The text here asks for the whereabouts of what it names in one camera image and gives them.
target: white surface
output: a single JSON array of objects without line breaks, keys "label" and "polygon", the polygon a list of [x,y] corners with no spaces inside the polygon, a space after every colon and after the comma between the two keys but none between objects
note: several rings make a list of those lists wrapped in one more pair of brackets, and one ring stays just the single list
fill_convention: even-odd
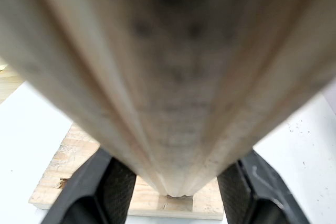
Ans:
[{"label": "white surface", "polygon": [[0,223],[41,221],[28,200],[71,124],[26,82],[0,104]]},{"label": "white surface", "polygon": [[[28,199],[72,121],[23,84],[0,105],[0,223],[38,224]],[[317,95],[255,150],[283,177],[312,224],[336,223],[336,116]],[[126,224],[227,224],[226,220],[129,217]]]},{"label": "white surface", "polygon": [[336,223],[336,116],[321,94],[254,149],[280,174],[312,224]]}]

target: wooden board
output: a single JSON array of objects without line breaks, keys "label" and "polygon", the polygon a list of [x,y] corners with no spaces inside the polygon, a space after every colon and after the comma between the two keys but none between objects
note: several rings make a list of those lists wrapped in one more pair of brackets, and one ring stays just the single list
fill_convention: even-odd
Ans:
[{"label": "wooden board", "polygon": [[223,219],[223,202],[217,178],[211,180],[193,196],[160,195],[141,177],[137,177],[129,215],[191,219]]},{"label": "wooden board", "polygon": [[335,0],[0,0],[0,55],[161,195],[193,195],[336,73]]},{"label": "wooden board", "polygon": [[5,101],[23,82],[23,79],[10,66],[0,71],[0,103]]},{"label": "wooden board", "polygon": [[[50,209],[66,181],[99,147],[99,143],[73,125],[55,153],[29,203]],[[213,179],[193,197],[162,196],[141,177],[137,177],[129,215],[193,219],[223,218],[223,203],[217,179]]]},{"label": "wooden board", "polygon": [[73,124],[43,173],[29,203],[40,209],[49,209],[65,186],[66,180],[98,148],[97,141]]}]

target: dark spot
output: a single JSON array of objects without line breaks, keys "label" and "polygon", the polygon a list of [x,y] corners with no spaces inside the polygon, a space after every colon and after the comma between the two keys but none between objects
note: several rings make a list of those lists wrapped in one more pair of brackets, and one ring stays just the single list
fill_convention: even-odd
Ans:
[{"label": "dark spot", "polygon": [[36,65],[31,64],[31,63],[25,64],[24,67],[29,73],[37,74],[41,72],[40,69]]},{"label": "dark spot", "polygon": [[198,39],[200,38],[202,32],[203,32],[203,26],[201,23],[192,23],[188,26],[188,36],[190,39]]},{"label": "dark spot", "polygon": [[134,33],[141,38],[149,38],[152,35],[151,26],[144,21],[136,21],[133,24]]}]

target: wood grain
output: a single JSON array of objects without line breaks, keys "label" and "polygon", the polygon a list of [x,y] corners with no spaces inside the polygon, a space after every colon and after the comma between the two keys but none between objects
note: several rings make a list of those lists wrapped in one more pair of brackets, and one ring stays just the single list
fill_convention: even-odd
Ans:
[{"label": "wood grain", "polygon": [[0,54],[162,195],[195,194],[336,72],[334,0],[1,1]]},{"label": "wood grain", "polygon": [[9,97],[22,83],[23,79],[11,68],[11,66],[6,66],[0,71],[0,104]]},{"label": "wood grain", "polygon": [[[99,143],[73,124],[36,186],[29,203],[50,209],[66,185],[67,179],[99,148]],[[217,179],[213,179],[193,197],[162,196],[141,177],[137,177],[129,215],[223,219],[223,203]]]},{"label": "wood grain", "polygon": [[50,209],[72,174],[99,148],[99,143],[73,124],[29,199]]}]

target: wooden block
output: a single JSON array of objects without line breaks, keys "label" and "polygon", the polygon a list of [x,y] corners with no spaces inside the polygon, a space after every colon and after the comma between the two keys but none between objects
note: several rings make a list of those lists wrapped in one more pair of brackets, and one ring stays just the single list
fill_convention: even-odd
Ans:
[{"label": "wooden block", "polygon": [[223,219],[223,203],[217,178],[211,180],[194,196],[160,195],[141,177],[137,177],[129,215],[192,219]]},{"label": "wooden block", "polygon": [[[77,125],[72,125],[49,166],[36,186],[29,203],[50,209],[72,176],[99,147],[99,143]],[[223,203],[217,179],[213,179],[193,197],[162,196],[141,177],[137,177],[129,215],[194,219],[223,218]]]}]

